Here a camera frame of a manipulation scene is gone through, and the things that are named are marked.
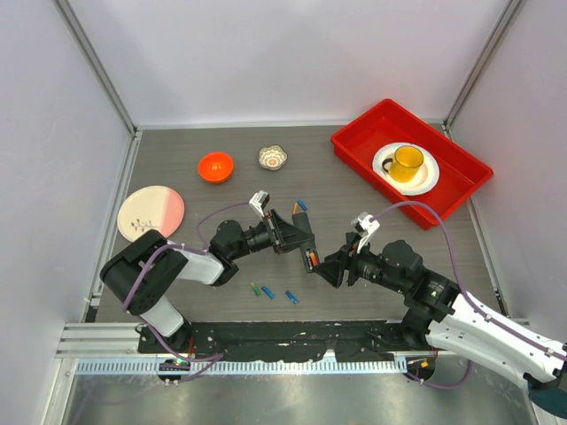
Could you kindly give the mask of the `black battery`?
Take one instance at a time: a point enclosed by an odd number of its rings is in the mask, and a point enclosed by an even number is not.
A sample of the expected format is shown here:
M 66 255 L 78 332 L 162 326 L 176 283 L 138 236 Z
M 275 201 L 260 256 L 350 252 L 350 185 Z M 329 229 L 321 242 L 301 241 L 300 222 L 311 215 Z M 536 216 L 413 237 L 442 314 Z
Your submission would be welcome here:
M 313 269 L 313 261 L 312 261 L 312 257 L 311 257 L 311 252 L 310 251 L 306 251 L 306 259 L 307 259 L 307 265 L 309 267 L 310 270 Z

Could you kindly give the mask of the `red orange battery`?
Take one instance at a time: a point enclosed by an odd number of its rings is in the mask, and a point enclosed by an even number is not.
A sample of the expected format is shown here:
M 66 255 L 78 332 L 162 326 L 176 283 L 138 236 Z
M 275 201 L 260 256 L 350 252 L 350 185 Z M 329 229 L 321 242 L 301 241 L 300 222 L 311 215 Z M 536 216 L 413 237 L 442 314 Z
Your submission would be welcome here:
M 318 258 L 317 258 L 317 255 L 314 251 L 310 251 L 310 258 L 311 258 L 311 261 L 313 263 L 313 266 L 314 267 L 317 266 L 318 265 Z

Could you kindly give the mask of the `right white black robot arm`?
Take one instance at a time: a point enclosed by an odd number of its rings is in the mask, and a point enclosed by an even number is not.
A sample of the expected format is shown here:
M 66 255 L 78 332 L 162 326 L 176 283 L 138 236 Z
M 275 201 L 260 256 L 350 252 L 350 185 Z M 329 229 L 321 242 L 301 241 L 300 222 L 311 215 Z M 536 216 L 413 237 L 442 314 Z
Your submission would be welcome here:
M 508 379 L 542 410 L 566 416 L 566 345 L 499 314 L 456 282 L 423 264 L 403 240 L 381 253 L 361 245 L 350 232 L 346 243 L 314 267 L 333 287 L 363 279 L 404 297 L 408 311 L 401 342 L 418 350 L 426 344 L 454 352 Z

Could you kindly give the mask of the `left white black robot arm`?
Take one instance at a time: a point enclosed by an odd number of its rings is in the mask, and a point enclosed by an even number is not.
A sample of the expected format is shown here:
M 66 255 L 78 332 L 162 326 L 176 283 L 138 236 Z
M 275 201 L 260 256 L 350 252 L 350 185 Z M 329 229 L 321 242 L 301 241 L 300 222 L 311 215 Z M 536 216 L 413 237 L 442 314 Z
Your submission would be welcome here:
M 100 279 L 126 311 L 146 324 L 151 344 L 178 353 L 192 337 L 190 322 L 167 300 L 166 292 L 176 280 L 220 287 L 237 272 L 236 260 L 271 248 L 277 254 L 296 249 L 306 267 L 317 254 L 315 235 L 306 212 L 291 221 L 276 211 L 266 212 L 257 226 L 242 228 L 235 220 L 219 224 L 206 251 L 187 248 L 150 230 L 110 259 Z

